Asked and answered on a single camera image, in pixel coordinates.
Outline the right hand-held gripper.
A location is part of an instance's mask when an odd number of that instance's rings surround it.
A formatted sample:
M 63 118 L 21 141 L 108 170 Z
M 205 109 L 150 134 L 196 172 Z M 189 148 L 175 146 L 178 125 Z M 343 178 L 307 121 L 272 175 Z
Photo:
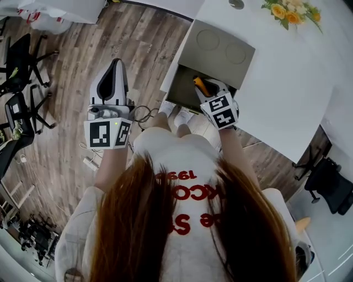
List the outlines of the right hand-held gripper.
M 205 78 L 195 86 L 200 109 L 217 130 L 233 128 L 238 122 L 239 106 L 227 84 Z

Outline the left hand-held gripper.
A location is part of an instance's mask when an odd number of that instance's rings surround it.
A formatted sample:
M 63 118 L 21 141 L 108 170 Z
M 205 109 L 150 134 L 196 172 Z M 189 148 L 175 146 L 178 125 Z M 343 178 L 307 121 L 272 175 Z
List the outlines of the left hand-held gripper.
M 88 119 L 84 134 L 89 149 L 122 149 L 127 146 L 135 103 L 127 99 L 127 74 L 123 61 L 105 65 L 90 86 Z

